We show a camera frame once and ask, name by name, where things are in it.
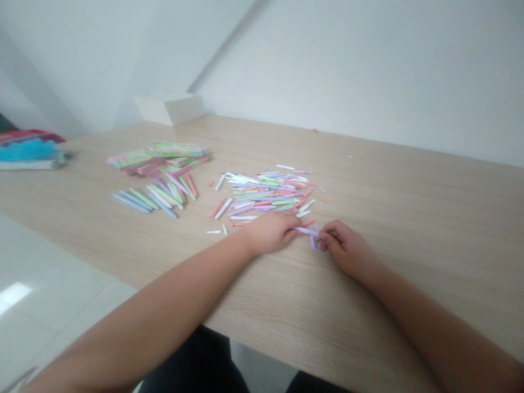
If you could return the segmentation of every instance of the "forearm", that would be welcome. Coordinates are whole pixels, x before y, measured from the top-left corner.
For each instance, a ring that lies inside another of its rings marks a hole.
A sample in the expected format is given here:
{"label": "forearm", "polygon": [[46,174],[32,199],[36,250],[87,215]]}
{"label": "forearm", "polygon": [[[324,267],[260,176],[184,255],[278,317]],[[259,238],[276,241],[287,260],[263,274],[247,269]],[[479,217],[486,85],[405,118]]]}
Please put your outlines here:
{"label": "forearm", "polygon": [[450,392],[522,392],[522,365],[385,266],[361,282]]}
{"label": "forearm", "polygon": [[253,257],[238,232],[187,259],[86,332],[27,391],[60,391],[64,378],[70,381],[64,391],[140,381],[186,340]]}

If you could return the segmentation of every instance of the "dark pants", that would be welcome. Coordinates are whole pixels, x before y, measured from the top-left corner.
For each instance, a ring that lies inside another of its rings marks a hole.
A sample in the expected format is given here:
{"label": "dark pants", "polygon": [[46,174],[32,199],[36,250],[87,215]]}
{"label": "dark pants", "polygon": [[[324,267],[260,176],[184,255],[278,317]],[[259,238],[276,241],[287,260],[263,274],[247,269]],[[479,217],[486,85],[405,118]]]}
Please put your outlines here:
{"label": "dark pants", "polygon": [[[199,326],[173,355],[142,383],[140,393],[249,393],[231,360],[229,339]],[[348,393],[298,372],[287,393]]]}

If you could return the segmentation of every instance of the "wooden table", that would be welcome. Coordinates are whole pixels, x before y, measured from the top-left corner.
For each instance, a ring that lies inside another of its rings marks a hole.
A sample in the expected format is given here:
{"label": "wooden table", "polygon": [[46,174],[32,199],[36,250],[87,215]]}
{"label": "wooden table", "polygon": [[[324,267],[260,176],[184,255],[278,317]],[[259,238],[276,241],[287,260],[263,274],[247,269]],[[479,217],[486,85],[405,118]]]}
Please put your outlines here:
{"label": "wooden table", "polygon": [[[192,171],[201,197],[179,220],[111,196],[151,180],[119,173],[106,158],[152,140],[213,152]],[[176,128],[143,123],[64,146],[78,153],[64,169],[0,173],[0,211],[136,288],[220,239],[205,233],[220,228],[208,215],[231,194],[207,186],[220,172],[293,165],[313,170],[311,181],[327,190],[313,193],[329,203],[318,201],[308,217],[351,224],[394,270],[524,356],[523,169],[216,116]],[[250,264],[206,324],[355,391],[437,391],[376,300],[306,237]]]}

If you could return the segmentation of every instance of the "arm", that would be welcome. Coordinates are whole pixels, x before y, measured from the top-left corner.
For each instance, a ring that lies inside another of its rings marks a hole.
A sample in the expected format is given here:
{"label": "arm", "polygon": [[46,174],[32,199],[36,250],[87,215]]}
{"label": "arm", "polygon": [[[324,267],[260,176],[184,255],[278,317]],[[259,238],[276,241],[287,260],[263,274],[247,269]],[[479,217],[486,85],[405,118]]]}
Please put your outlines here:
{"label": "arm", "polygon": [[333,221],[320,241],[322,251],[382,302],[446,391],[524,391],[521,363],[383,265],[359,233]]}
{"label": "arm", "polygon": [[292,213],[268,213],[175,266],[88,330],[23,392],[132,390],[204,321],[250,260],[284,247],[298,225]]}

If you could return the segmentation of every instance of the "white box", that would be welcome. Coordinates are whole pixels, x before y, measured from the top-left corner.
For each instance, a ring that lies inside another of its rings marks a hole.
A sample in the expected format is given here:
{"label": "white box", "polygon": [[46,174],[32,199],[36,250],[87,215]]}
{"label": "white box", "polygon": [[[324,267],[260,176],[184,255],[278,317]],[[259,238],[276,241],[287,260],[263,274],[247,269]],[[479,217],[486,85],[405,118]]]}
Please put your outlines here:
{"label": "white box", "polygon": [[198,94],[142,94],[134,97],[142,118],[154,123],[176,126],[206,114]]}

